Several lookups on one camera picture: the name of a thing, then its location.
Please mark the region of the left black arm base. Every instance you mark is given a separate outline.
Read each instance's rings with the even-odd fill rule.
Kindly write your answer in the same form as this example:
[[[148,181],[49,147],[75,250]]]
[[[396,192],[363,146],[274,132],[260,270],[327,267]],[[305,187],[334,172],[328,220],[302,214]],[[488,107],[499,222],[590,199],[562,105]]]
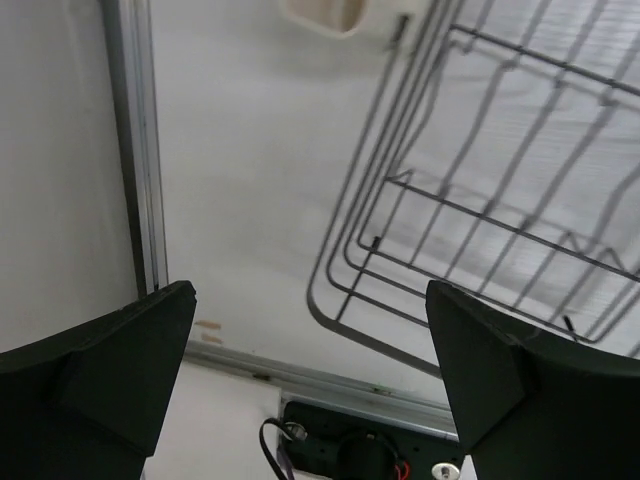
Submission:
[[[465,459],[448,437],[298,400],[265,419],[258,440],[278,479],[458,479]]]

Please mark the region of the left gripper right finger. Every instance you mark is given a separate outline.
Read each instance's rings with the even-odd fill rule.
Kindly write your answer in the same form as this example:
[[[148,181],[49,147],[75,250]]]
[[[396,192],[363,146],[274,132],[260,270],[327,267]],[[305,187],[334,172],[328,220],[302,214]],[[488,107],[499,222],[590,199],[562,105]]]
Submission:
[[[639,362],[504,314],[442,281],[426,315],[480,479],[636,479]]]

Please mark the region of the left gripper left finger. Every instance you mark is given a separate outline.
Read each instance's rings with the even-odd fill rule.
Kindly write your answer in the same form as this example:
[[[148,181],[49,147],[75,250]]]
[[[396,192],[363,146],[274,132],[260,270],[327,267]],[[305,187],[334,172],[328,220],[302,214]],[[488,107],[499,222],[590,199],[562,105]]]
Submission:
[[[1,355],[4,479],[139,479],[196,310],[182,280]]]

